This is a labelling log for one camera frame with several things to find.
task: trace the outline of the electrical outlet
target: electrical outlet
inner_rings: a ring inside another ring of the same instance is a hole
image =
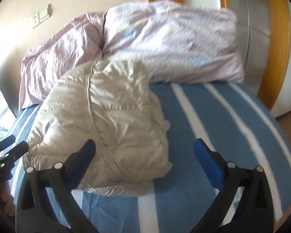
[[[40,23],[50,18],[50,5],[39,11]]]
[[[34,29],[35,27],[37,27],[40,24],[40,18],[39,18],[39,14],[34,15],[31,18],[31,26]]]

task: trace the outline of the white stripe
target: white stripe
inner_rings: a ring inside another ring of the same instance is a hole
[[[255,137],[252,130],[244,123],[244,121],[239,117],[236,111],[232,108],[232,106],[227,102],[227,100],[216,90],[216,88],[212,84],[204,84],[205,88],[225,107],[225,109],[229,112],[233,120],[235,121],[238,129],[245,136],[248,141],[248,144],[255,154],[255,157],[258,163],[264,168],[266,177],[268,179],[268,183],[271,189],[271,194],[274,203],[274,213],[276,220],[279,220],[282,217],[282,207],[281,200],[278,192],[277,183],[272,172],[272,169],[269,166],[269,162],[264,154],[263,149],[261,148],[259,141]]]
[[[34,113],[38,110],[39,106],[36,106],[34,111],[30,114],[30,116],[27,118],[26,122],[24,123],[24,125],[22,126],[22,128],[20,129],[19,133],[17,134],[15,143],[12,145],[12,148],[17,144],[19,137],[21,136],[22,132],[24,131],[26,125],[28,124],[28,122],[30,121],[31,117],[34,115]],[[15,195],[15,189],[16,189],[16,184],[17,184],[17,180],[18,180],[18,176],[19,176],[19,171],[22,167],[22,158],[19,159],[17,167],[16,167],[16,171],[14,173],[14,177],[13,177],[13,182],[12,182],[12,187],[11,187],[11,195],[14,197]]]
[[[80,190],[72,190],[71,194],[79,207],[82,209],[82,204],[83,204],[83,191]]]
[[[8,133],[8,136],[10,136],[11,134],[13,134],[13,132],[14,132],[16,126],[17,126],[18,123],[19,123],[19,120],[22,119],[22,117],[23,117],[23,115],[25,114],[26,111],[27,111],[27,109],[25,109],[25,110],[22,112],[22,114],[17,118],[16,122],[13,124],[12,129],[11,129],[10,132]],[[0,152],[0,157],[2,157],[3,153],[4,153],[4,150]]]
[[[267,115],[263,112],[263,110],[255,103],[255,101],[240,87],[235,85],[234,83],[229,83],[231,88],[233,88],[240,96],[252,107],[252,109],[259,115],[261,120],[266,124],[266,126],[270,129],[273,136],[277,140],[278,144],[280,145],[289,165],[291,168],[291,153],[288,149],[287,144],[283,140],[282,136],[279,134],[279,131],[276,129],[275,125],[272,121],[267,117]]]
[[[153,181],[149,193],[138,197],[140,233],[159,233]]]
[[[177,84],[171,84],[171,87],[191,125],[191,128],[194,132],[195,137],[202,138],[205,144],[209,147],[209,149],[215,152],[216,150],[209,139],[209,136],[207,134],[205,127],[203,126],[202,121],[197,115],[194,107],[191,105],[190,100],[186,97],[182,88]],[[214,189],[214,192],[217,195],[218,189]],[[226,214],[223,220],[224,225],[229,223],[232,220],[234,213],[235,213],[235,208],[234,208],[234,204],[232,203],[228,213]]]

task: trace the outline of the folded puffer jacket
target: folded puffer jacket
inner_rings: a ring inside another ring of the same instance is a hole
[[[96,155],[80,190],[140,196],[170,170],[162,109],[140,62],[91,61],[67,72],[37,114],[23,167],[65,162],[87,139]]]

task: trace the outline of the bed sheet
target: bed sheet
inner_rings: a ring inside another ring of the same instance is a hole
[[[239,167],[265,169],[272,192],[275,220],[291,205],[291,148],[276,121],[243,84],[151,84],[159,97],[167,131],[169,160],[165,177],[156,179],[146,196],[104,197],[72,191],[78,205],[101,233],[190,232],[205,214],[218,190],[212,188],[193,154],[201,137],[210,149]],[[16,144],[26,140],[40,106],[22,110],[9,134]],[[17,201],[24,171],[16,162],[10,180]],[[48,194],[59,221],[68,225],[51,190]],[[224,224],[228,223],[237,200]]]

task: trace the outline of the metal pin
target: metal pin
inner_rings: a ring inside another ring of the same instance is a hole
[[[261,166],[257,166],[257,171],[258,171],[258,172],[263,172],[264,169],[263,169],[263,167],[261,167]]]
[[[33,167],[32,166],[27,168],[27,173],[31,173],[31,172],[33,172]]]
[[[62,163],[62,162],[57,162],[57,163],[54,165],[54,167],[55,167],[56,169],[60,169],[60,168],[63,167],[63,163]]]
[[[236,167],[236,164],[234,162],[232,162],[232,161],[229,161],[229,162],[227,162],[227,166],[229,168],[235,168]]]

